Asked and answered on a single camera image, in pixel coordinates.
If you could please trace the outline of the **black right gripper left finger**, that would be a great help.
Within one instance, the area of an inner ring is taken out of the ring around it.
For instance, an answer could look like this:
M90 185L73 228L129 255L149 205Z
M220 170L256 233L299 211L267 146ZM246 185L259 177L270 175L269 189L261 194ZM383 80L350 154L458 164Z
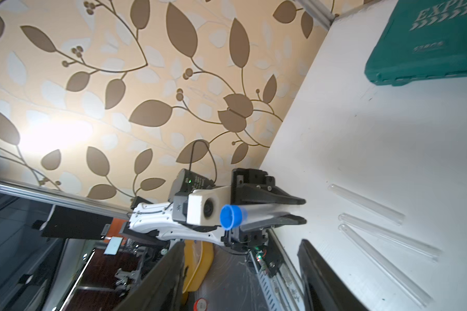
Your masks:
M115 307L121 311L179 310L185 272L185 243L177 242L141 285Z

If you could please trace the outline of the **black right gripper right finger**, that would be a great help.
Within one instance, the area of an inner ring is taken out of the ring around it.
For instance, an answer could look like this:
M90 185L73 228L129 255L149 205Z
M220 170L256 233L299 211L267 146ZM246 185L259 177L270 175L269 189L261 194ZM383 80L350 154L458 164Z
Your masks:
M298 260L306 310L367 311L310 241L301 241Z

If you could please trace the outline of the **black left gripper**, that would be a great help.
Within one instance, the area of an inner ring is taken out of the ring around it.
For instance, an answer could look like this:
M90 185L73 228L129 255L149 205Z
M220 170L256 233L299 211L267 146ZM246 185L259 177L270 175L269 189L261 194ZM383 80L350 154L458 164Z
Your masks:
M306 204L275 186L275 178L253 168L232 171L230 201L221 211L221 225L225 229L224 244L233 249L253 249L268 241L268 228L284 225L304 225L307 220L296 215L269 214L274 204L299 206Z

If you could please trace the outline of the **clear test tube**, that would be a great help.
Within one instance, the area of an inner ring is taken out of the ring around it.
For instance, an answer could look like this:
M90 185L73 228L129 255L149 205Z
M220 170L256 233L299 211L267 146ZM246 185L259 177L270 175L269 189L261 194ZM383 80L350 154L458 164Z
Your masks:
M243 215L241 225L253 224L255 222L272 219L276 216L288 215L294 210L290 206L272 203L244 205L239 207Z
M333 194L359 206L371 213L374 213L378 216L381 216L384 219L392 222L396 225L402 225L406 216L390 207L384 206L380 203L377 203L371 199L365 198L362 195L354 193L350 190L347 190L343 187L340 187L336 184L331 184L328 187L328 190L331 191Z
M438 248L435 248L433 246L430 246L429 244L423 243L413 238L406 237L405 235L393 232L389 229L375 225L371 222L367 222L355 216L343 213L338 216L338 219L346 225L358 228L379 239L390 242L406 250L415 252L433 262L437 262L439 260L439 257L442 255L442 251Z
M338 226L343 233L365 256L374 263L401 291L419 307L427 307L433 298L411 278L390 262L375 247L346 224Z

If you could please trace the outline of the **blue stopper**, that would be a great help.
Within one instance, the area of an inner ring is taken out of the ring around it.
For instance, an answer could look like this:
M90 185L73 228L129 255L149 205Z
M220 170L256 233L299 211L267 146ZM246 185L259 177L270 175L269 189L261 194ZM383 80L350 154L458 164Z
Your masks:
M229 231L238 228L247 219L247 211L244 207L225 205L219 216L221 226Z

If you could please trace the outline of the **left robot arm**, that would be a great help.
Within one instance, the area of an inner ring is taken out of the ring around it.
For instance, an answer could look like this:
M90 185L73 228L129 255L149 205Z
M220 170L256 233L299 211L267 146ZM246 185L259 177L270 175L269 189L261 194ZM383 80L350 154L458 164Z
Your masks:
M258 169L234 169L231 184L225 186L183 169L166 203L136 198L128 227L156 241L209 242L246 253L267 243L270 228L306 224L291 212L305 203Z

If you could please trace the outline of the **green plastic tool case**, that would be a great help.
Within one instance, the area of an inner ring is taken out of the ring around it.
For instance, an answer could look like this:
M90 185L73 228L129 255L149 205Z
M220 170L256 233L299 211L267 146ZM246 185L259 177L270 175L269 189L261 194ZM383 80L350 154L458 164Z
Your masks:
M365 76L377 86L467 77L467 0L398 1Z

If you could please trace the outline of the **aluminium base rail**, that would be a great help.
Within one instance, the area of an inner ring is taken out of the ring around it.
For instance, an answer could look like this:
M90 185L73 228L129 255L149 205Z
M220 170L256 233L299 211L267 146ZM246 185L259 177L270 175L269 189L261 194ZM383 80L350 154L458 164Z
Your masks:
M304 291L298 272L273 229L268 241L249 253L269 310L304 310Z

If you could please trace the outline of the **aluminium frame post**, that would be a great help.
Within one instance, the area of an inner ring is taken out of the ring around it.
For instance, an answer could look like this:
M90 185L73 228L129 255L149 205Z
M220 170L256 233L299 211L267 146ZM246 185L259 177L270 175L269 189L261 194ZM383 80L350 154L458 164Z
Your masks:
M335 14L319 0L297 0L302 8L326 31L329 31Z

